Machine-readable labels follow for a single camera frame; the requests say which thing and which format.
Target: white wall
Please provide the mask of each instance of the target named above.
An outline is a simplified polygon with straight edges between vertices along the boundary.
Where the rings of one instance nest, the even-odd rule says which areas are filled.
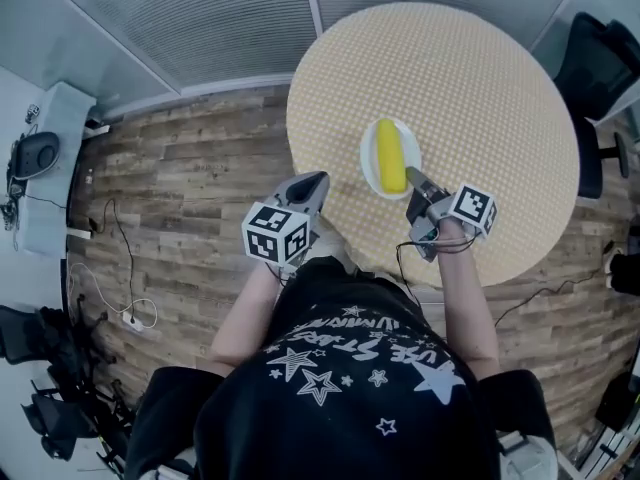
[[[10,366],[0,360],[0,468],[9,480],[112,480],[115,477],[96,456],[101,451],[97,439],[79,439],[69,462],[53,460],[42,449],[40,436],[29,426],[20,405],[31,403],[29,380],[38,377],[45,365]]]
[[[549,75],[555,77],[564,59],[571,23],[579,12],[588,12],[605,24],[611,20],[618,20],[640,40],[638,2],[640,0],[566,0],[558,9],[544,37],[533,49],[533,55]],[[619,112],[638,98],[640,98],[640,82],[622,95],[609,112],[609,116]]]
[[[0,66],[0,200],[5,200],[5,170],[11,144],[26,132],[24,117],[43,90]],[[13,232],[0,219],[0,304],[12,307],[62,305],[60,262],[13,248]]]

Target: yellow corn cob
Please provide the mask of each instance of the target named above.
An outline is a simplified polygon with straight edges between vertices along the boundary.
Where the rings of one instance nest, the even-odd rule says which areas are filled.
[[[407,190],[407,175],[400,132],[391,119],[380,119],[376,130],[380,184],[388,194]]]

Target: forearm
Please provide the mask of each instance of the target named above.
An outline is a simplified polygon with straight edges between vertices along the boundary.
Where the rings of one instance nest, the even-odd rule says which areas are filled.
[[[445,219],[441,222],[441,239],[463,237],[462,228],[456,221]],[[478,279],[473,254],[470,249],[462,250],[464,247],[442,247],[438,254],[444,290],[447,342],[469,365],[476,377],[481,379],[500,371],[498,338]]]
[[[227,373],[262,346],[279,287],[278,279],[266,264],[260,263],[251,272],[211,344],[210,359],[226,365]]]

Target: white cube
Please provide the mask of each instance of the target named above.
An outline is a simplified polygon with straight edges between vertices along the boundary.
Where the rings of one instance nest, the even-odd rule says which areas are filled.
[[[304,213],[254,203],[242,221],[245,253],[284,267],[309,248],[309,223]]]
[[[471,224],[477,229],[476,235],[487,238],[498,217],[498,207],[493,195],[463,183],[447,214]]]

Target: person's left arm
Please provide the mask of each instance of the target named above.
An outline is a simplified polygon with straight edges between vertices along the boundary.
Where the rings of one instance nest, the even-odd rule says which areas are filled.
[[[213,338],[207,370],[226,377],[262,346],[280,283],[265,263],[251,272],[231,311]]]

